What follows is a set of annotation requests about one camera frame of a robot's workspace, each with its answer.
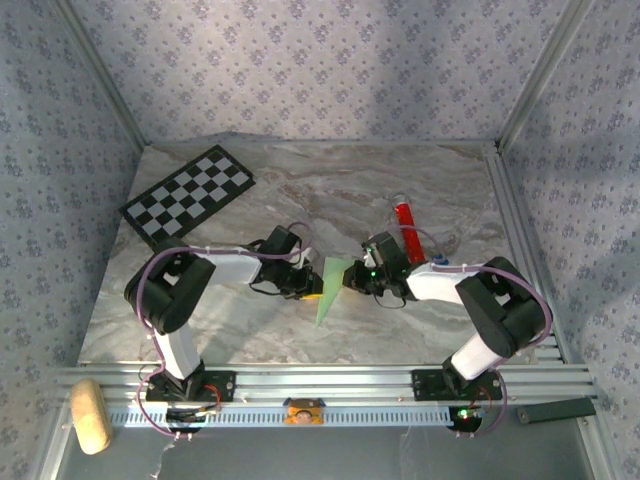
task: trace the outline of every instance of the black mounting plate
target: black mounting plate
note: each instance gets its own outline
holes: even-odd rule
[[[441,368],[413,370],[411,372],[411,387],[413,388],[413,398],[418,402],[446,400],[468,400],[471,402],[476,398],[480,387],[489,392],[491,400],[502,399],[500,380],[494,372],[484,372],[460,395],[456,395],[447,388]]]
[[[204,371],[202,385],[214,385],[220,393],[220,400],[225,402],[233,401],[233,394],[236,389],[236,372],[233,371]],[[174,384],[164,375],[154,375],[149,379],[147,386],[147,402],[184,402],[184,395],[176,391]],[[189,402],[215,403],[215,392],[206,388],[200,388],[195,392]]]

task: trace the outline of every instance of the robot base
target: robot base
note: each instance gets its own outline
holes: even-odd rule
[[[498,376],[494,372],[484,372],[467,388],[460,391],[452,390],[447,384],[443,369],[420,369],[411,372],[411,386],[416,401],[472,401],[478,390],[484,388],[492,400],[502,399],[502,388]]]
[[[168,372],[154,375],[147,386],[146,401],[215,403],[215,392],[204,388],[205,385],[213,385],[218,390],[221,402],[233,401],[236,373],[205,371],[204,364],[201,367],[184,380],[174,379]]]

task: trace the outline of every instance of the marble surface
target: marble surface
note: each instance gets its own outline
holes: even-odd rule
[[[395,224],[389,199],[412,199],[416,223],[440,240],[453,263],[509,257],[485,164],[472,148],[433,145],[228,143],[256,185],[185,237],[191,245],[246,244],[277,224],[313,228],[316,264],[356,258],[368,236]],[[206,150],[147,147],[130,198]],[[432,249],[423,241],[427,250]],[[80,362],[155,360],[126,283],[151,250],[123,221],[84,341]],[[383,302],[397,302],[385,298]],[[245,285],[209,286],[190,325],[207,363],[440,363],[474,332],[463,307],[441,302],[383,309],[342,289],[322,325],[317,301],[283,300]]]

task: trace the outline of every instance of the black bar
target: black bar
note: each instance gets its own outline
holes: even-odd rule
[[[589,417],[596,414],[596,409],[593,407],[593,402],[590,398],[583,397],[518,407],[517,412],[520,423],[527,425],[529,423],[552,422],[567,418]]]

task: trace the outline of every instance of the red wire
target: red wire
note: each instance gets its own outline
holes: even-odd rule
[[[487,410],[486,410],[486,412],[488,412],[489,410],[491,410],[491,406],[493,405],[493,400],[491,399],[491,395],[489,394],[489,390],[487,390],[484,387],[478,387],[478,393],[476,393],[476,398],[473,399],[473,402],[471,402],[469,404],[469,407],[467,407],[467,408],[473,408],[473,406],[476,404],[476,402],[478,401],[478,399],[480,397],[480,392],[484,393],[487,396],[487,398],[489,399],[489,408],[487,408]]]
[[[207,390],[211,390],[216,394],[216,405],[218,406],[218,408],[220,408],[222,403],[222,395],[220,395],[220,390],[218,390],[218,387],[216,387],[215,385],[206,384],[204,388],[206,388]]]

